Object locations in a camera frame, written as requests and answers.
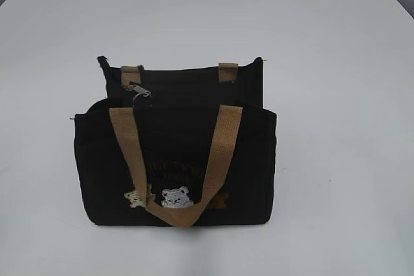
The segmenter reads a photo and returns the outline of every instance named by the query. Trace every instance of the black fabric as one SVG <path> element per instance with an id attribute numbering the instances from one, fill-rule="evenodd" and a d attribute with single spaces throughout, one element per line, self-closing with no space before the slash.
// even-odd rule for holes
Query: black fabric
<path id="1" fill-rule="evenodd" d="M 108 98 L 122 98 L 123 105 L 133 105 L 136 92 L 126 90 L 121 84 L 120 68 L 109 66 L 105 56 L 98 62 L 106 79 Z M 263 60 L 256 58 L 253 63 L 239 66 L 237 80 L 219 83 L 219 67 L 184 70 L 141 70 L 141 86 L 149 90 L 151 101 L 157 107 L 217 106 L 236 105 L 243 102 L 256 107 L 263 106 Z"/>
<path id="2" fill-rule="evenodd" d="M 75 116 L 74 150 L 83 203 L 99 225 L 168 226 L 144 208 L 129 207 L 124 193 L 134 190 L 127 164 L 109 119 L 110 107 L 120 101 L 103 100 L 86 114 Z M 186 186 L 190 199 L 200 200 L 218 107 L 135 109 L 147 181 L 155 202 L 163 189 Z M 225 208 L 206 209 L 196 226 L 262 224 L 273 203 L 276 152 L 276 115 L 243 109 L 234 156 L 220 193 Z"/>

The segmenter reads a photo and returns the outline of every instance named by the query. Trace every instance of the white bear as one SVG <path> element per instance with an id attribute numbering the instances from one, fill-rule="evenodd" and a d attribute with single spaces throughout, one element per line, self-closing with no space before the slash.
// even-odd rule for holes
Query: white bear
<path id="1" fill-rule="evenodd" d="M 165 200 L 161 202 L 165 208 L 187 208 L 194 205 L 194 202 L 188 197 L 187 187 L 179 189 L 162 190 L 162 196 Z"/>
<path id="2" fill-rule="evenodd" d="M 129 200 L 131 205 L 129 207 L 136 208 L 138 206 L 144 207 L 144 203 L 141 200 L 140 196 L 138 195 L 138 192 L 136 190 L 127 192 L 124 194 L 125 198 Z"/>

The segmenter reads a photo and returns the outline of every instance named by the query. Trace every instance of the tan strap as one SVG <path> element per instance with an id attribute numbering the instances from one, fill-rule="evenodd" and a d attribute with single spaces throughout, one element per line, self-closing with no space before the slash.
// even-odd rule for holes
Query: tan strap
<path id="1" fill-rule="evenodd" d="M 141 73 L 144 67 L 138 66 L 122 66 L 121 67 L 121 83 L 127 87 L 131 82 L 141 84 Z"/>
<path id="2" fill-rule="evenodd" d="M 150 193 L 147 193 L 146 170 L 133 109 L 109 109 L 116 139 L 128 164 L 134 186 L 148 212 L 172 226 L 188 227 L 197 221 L 226 180 L 239 131 L 242 110 L 241 107 L 220 106 L 204 177 L 201 201 L 188 208 L 173 209 L 156 204 L 154 198 L 149 197 Z"/>
<path id="3" fill-rule="evenodd" d="M 236 63 L 219 63 L 219 83 L 237 80 L 239 65 Z"/>

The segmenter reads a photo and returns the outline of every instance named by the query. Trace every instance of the handbag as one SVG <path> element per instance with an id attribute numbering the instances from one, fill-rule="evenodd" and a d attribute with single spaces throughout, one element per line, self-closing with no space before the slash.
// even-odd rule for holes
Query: handbag
<path id="1" fill-rule="evenodd" d="M 108 98 L 131 107 L 139 99 L 160 107 L 206 105 L 263 106 L 263 60 L 251 64 L 220 63 L 216 67 L 184 70 L 144 70 L 142 65 L 111 67 L 98 57 Z"/>
<path id="2" fill-rule="evenodd" d="M 263 224 L 276 115 L 259 107 L 122 107 L 77 114 L 74 152 L 91 221 L 106 226 Z"/>

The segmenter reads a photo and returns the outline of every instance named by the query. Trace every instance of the white surface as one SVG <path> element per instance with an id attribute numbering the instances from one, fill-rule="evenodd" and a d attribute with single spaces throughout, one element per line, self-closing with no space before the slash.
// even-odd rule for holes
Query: white surface
<path id="1" fill-rule="evenodd" d="M 395 0 L 8 0 L 0 275 L 412 275 L 413 35 Z M 103 98 L 101 54 L 147 69 L 268 60 L 267 225 L 89 222 L 69 118 Z"/>

